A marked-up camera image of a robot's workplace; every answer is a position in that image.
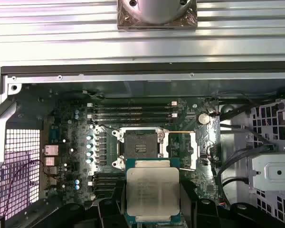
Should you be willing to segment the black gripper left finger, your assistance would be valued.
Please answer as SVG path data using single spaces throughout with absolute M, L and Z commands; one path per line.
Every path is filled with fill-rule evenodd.
M 101 199 L 88 209 L 81 204 L 66 204 L 28 228 L 126 228 L 122 206 L 125 200 L 124 180 L 119 180 L 111 198 Z

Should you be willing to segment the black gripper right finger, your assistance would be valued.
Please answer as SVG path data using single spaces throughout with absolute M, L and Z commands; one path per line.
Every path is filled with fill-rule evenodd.
M 247 203 L 224 209 L 209 199 L 200 199 L 194 183 L 180 182 L 180 211 L 189 228 L 278 228 L 279 221 Z

